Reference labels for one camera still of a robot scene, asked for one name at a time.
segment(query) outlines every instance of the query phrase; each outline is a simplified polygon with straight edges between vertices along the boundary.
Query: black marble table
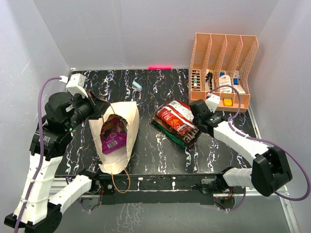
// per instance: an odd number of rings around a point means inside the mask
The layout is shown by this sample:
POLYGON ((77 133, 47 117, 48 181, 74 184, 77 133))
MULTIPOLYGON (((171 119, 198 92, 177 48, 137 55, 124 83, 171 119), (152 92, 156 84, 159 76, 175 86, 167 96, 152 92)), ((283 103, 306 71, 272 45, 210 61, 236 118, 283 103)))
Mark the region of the black marble table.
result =
MULTIPOLYGON (((191 149, 183 149, 168 139, 149 123, 151 114, 167 100, 179 99, 188 103, 188 70, 99 70, 74 71, 87 77, 85 89, 110 102, 136 101, 140 125, 127 170, 131 177, 152 177, 188 180, 198 183, 201 177, 218 173, 228 166, 250 167, 248 162, 226 144, 201 134, 191 149), (143 89, 137 92, 132 88, 136 81, 143 89)), ((235 120, 235 126, 250 136, 256 136, 248 112, 241 113, 235 120)), ((97 171, 101 177, 110 177, 100 171, 101 163, 88 122, 84 122, 72 132, 73 141, 61 162, 56 177, 75 176, 83 168, 97 171)), ((125 175, 116 175, 120 183, 125 183, 125 175)))

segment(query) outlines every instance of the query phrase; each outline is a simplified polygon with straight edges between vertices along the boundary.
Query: snack package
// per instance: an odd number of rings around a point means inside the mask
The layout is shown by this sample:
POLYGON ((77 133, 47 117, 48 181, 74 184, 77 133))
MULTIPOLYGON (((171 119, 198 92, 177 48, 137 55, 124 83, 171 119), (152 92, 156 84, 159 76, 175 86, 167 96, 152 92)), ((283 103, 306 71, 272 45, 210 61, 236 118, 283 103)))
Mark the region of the snack package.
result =
POLYGON ((101 129, 102 152, 109 154, 126 146, 126 127, 116 116, 111 115, 101 129))
POLYGON ((179 100, 166 102, 151 116, 151 124, 183 148, 191 147, 200 135, 192 120, 189 106, 179 100))
POLYGON ((192 122, 194 117, 190 107, 179 100, 170 101, 160 107, 156 116, 164 120, 182 136, 196 129, 196 126, 192 122))

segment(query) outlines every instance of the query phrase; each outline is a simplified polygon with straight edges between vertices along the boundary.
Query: paper bag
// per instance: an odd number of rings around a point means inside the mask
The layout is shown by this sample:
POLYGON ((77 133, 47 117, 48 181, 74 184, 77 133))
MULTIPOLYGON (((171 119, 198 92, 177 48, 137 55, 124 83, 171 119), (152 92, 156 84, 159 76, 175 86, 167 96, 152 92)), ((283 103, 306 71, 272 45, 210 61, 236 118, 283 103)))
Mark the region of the paper bag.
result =
POLYGON ((104 173, 115 175, 122 172, 130 161, 133 146, 138 133, 139 113, 136 102, 134 101, 117 102, 112 103, 111 105, 115 114, 123 117, 127 121, 126 147, 121 147, 111 152, 110 154, 104 154, 102 152, 102 142, 100 134, 103 122, 106 122, 108 117, 114 114, 111 107, 107 109, 103 118, 100 118, 98 120, 89 120, 89 124, 91 127, 96 151, 103 163, 99 164, 101 171, 104 173))

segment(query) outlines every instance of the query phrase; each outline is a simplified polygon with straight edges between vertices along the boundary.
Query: yellow item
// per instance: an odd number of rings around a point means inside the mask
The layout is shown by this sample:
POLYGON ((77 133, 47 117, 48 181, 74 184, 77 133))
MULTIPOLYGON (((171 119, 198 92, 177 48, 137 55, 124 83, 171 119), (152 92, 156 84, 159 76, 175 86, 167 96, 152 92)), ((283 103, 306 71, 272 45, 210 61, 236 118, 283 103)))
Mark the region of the yellow item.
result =
POLYGON ((224 106, 232 106, 232 99, 223 99, 224 106))

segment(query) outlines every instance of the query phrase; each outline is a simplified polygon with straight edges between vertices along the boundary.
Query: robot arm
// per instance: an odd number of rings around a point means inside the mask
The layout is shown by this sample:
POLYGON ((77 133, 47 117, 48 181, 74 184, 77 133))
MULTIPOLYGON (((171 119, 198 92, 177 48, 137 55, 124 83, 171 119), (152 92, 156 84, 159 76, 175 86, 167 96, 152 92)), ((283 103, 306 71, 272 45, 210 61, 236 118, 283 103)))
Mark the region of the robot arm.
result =
POLYGON ((242 186, 255 188, 262 195, 270 196, 293 178, 285 152, 236 134, 229 127, 226 117, 214 113, 219 101, 218 96, 210 94, 206 102, 197 100, 191 103, 193 122, 202 132, 223 141, 242 155, 252 168, 225 169, 217 175, 217 181, 210 182, 211 192, 215 188, 224 191, 228 187, 242 186))
POLYGON ((83 193, 94 188, 97 174, 83 170, 62 191, 49 199, 51 185, 71 142, 71 132, 87 119, 99 119, 110 103, 97 99, 92 92, 83 89, 85 76, 74 74, 66 88, 68 92, 59 92, 50 96, 45 105, 46 115, 42 118, 44 137, 44 161, 33 180, 40 160, 40 139, 37 128, 30 146, 30 167, 20 202, 14 213, 5 218, 4 223, 14 228, 17 217, 26 202, 26 208, 19 224, 25 232, 54 232, 60 223, 62 214, 83 193), (32 185, 27 198, 26 192, 32 185))

